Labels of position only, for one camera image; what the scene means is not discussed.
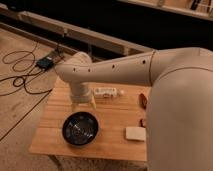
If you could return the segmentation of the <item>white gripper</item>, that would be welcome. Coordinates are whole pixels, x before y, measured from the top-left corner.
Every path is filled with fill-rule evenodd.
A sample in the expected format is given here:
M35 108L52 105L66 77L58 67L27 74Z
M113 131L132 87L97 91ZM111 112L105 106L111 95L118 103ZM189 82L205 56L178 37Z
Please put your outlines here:
M76 109L76 103L88 103L92 99L92 91L88 83L72 83L70 87L70 98L74 102L71 104L72 111ZM96 109L96 102L92 99L89 105Z

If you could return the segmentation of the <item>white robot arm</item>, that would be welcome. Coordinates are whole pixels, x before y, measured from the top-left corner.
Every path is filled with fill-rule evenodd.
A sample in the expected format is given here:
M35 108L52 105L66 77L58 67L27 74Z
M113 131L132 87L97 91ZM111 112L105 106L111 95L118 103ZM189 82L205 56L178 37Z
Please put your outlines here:
M213 171L213 50L155 50L96 63L78 52L56 72L75 103L90 101L90 82L149 86L148 171Z

